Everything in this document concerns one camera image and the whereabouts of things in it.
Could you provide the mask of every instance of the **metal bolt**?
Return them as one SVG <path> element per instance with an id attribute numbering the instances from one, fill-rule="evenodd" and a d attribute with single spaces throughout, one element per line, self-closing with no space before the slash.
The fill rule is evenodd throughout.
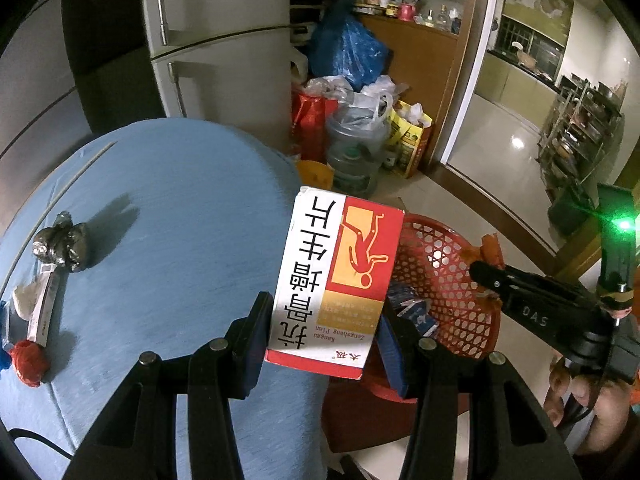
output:
<path id="1" fill-rule="evenodd" d="M 436 343 L 435 339 L 430 337 L 423 337 L 418 341 L 418 346 L 423 350 L 435 350 L 438 343 Z"/>
<path id="2" fill-rule="evenodd" d="M 211 348 L 215 352 L 224 350 L 228 346 L 229 346 L 229 341 L 227 341 L 223 337 L 217 337 L 209 341 L 209 348 Z"/>
<path id="3" fill-rule="evenodd" d="M 494 365 L 503 365 L 505 364 L 505 362 L 507 362 L 507 358 L 500 352 L 491 352 L 489 354 L 489 361 L 491 361 Z"/>
<path id="4" fill-rule="evenodd" d="M 155 352 L 146 351 L 140 354 L 140 357 L 138 358 L 138 362 L 141 365 L 149 366 L 155 363 L 156 359 L 158 359 L 158 354 L 156 354 Z"/>

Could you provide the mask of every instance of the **human hand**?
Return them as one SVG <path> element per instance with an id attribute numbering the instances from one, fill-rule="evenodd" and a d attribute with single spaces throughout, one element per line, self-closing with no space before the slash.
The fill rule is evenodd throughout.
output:
<path id="1" fill-rule="evenodd" d="M 554 426 L 560 424 L 564 413 L 562 396 L 570 391 L 581 405 L 588 406 L 596 394 L 598 378 L 578 376 L 573 379 L 564 367 L 564 360 L 552 362 L 549 367 L 549 391 L 543 404 L 546 414 Z M 631 386 L 624 381 L 605 381 L 593 407 L 595 415 L 587 437 L 576 451 L 576 455 L 601 453 L 620 437 L 629 414 Z"/>

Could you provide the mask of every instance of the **red shopping bag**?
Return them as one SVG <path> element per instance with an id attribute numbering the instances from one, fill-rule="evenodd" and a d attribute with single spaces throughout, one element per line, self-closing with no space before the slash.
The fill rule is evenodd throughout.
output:
<path id="1" fill-rule="evenodd" d="M 338 101 L 322 96 L 294 93 L 292 102 L 292 154 L 300 156 L 301 160 L 324 163 L 324 120 L 334 113 Z"/>

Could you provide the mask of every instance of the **white refrigerator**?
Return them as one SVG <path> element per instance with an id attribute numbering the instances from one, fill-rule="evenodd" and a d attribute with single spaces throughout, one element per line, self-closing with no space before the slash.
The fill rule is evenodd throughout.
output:
<path id="1" fill-rule="evenodd" d="M 168 117 L 236 126 L 286 149 L 289 0 L 143 0 L 143 9 Z"/>

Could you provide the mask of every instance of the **black cable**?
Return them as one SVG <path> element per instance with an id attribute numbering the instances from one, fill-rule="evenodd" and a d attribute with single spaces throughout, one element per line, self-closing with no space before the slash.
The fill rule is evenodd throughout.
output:
<path id="1" fill-rule="evenodd" d="M 48 438 L 44 438 L 42 435 L 37 434 L 37 433 L 33 433 L 33 431 L 29 431 L 29 430 L 23 430 L 22 428 L 13 428 L 12 430 L 8 431 L 9 433 L 9 437 L 11 438 L 11 440 L 13 440 L 15 442 L 16 438 L 31 438 L 33 440 L 37 440 L 38 442 L 41 442 L 43 444 L 46 444 L 46 446 L 49 446 L 53 451 L 57 451 L 58 453 L 60 453 L 60 455 L 62 455 L 65 458 L 68 458 L 69 460 L 73 460 L 73 455 L 67 453 L 64 449 L 62 449 L 59 446 L 56 446 L 52 441 L 50 441 Z"/>

